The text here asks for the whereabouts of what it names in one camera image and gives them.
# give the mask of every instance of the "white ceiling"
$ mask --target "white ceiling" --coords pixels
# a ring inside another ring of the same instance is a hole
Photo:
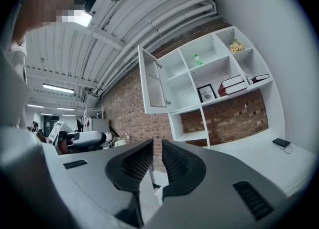
[[[87,90],[95,91],[99,95],[103,93],[95,88],[99,82],[103,86],[108,80],[108,77],[102,79],[103,74],[126,44],[148,26],[150,21],[188,1],[190,0],[97,0],[91,10],[95,11],[95,14],[87,28],[76,23],[58,23],[56,26],[28,33],[28,58],[25,63],[28,84],[34,90],[29,103],[45,106],[42,112],[62,114],[52,110],[60,106],[76,108],[76,114],[81,115],[85,104],[93,106],[98,99],[96,96],[88,95],[84,104],[81,102],[82,92]],[[157,29],[200,7],[203,6],[197,4],[188,7],[162,22]],[[199,13],[190,19],[204,16],[206,13]],[[156,37],[152,44],[156,44],[161,38],[163,35]],[[128,65],[121,63],[143,39],[145,37],[129,48],[123,58],[109,69],[110,73],[124,69],[124,74],[130,69]],[[43,83],[74,89],[75,94],[44,89]]]

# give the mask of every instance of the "cabinet door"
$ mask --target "cabinet door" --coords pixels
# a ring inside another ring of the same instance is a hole
[[[157,59],[138,47],[141,86],[146,114],[168,113],[163,88],[160,81]]]

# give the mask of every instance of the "smartphone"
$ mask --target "smartphone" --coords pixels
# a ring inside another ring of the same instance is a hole
[[[289,141],[286,141],[286,140],[283,140],[283,139],[279,139],[279,138],[274,139],[273,143],[275,143],[275,144],[277,144],[277,145],[279,145],[281,147],[287,147],[290,144]]]

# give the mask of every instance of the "red book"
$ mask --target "red book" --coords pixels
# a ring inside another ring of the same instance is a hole
[[[265,80],[267,78],[269,78],[269,74],[259,75],[259,76],[252,78],[251,80],[252,80],[252,82],[256,83],[256,82]]]
[[[241,82],[244,82],[241,75],[230,78],[228,80],[224,80],[219,86],[218,93],[221,94],[225,90],[225,88],[231,87]]]
[[[225,88],[224,91],[220,93],[220,97],[230,95],[232,93],[238,92],[238,91],[246,89],[246,88],[247,88],[247,86],[246,86],[245,82],[238,83],[238,84],[233,85],[231,87]]]

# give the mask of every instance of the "green bottle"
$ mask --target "green bottle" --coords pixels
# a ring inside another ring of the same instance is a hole
[[[199,58],[199,56],[197,54],[195,54],[194,59],[195,59],[195,62],[196,62],[197,65],[203,64],[203,62],[201,61],[201,59]]]

